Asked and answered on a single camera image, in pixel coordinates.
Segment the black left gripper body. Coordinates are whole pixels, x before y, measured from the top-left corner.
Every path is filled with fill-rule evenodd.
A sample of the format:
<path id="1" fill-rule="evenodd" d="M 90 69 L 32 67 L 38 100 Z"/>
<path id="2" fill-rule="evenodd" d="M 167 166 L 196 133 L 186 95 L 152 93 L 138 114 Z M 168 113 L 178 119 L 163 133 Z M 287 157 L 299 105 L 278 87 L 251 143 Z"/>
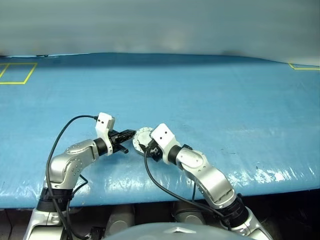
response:
<path id="1" fill-rule="evenodd" d="M 108 138 L 111 142 L 113 153 L 121 151 L 124 154 L 127 154 L 129 152 L 129 150 L 126 147 L 121 145 L 121 143 L 123 142 L 120 132 L 112 130 L 108 133 Z"/>

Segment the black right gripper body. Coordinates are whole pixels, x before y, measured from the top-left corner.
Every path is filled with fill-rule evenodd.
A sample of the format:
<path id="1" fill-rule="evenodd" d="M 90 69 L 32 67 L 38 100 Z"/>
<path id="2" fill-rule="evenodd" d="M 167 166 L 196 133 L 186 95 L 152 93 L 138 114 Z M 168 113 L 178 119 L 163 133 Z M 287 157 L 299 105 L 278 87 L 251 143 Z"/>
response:
<path id="1" fill-rule="evenodd" d="M 159 144 L 152 139 L 144 149 L 144 162 L 147 163 L 147 158 L 151 158 L 155 162 L 159 162 L 163 157 L 163 152 Z"/>

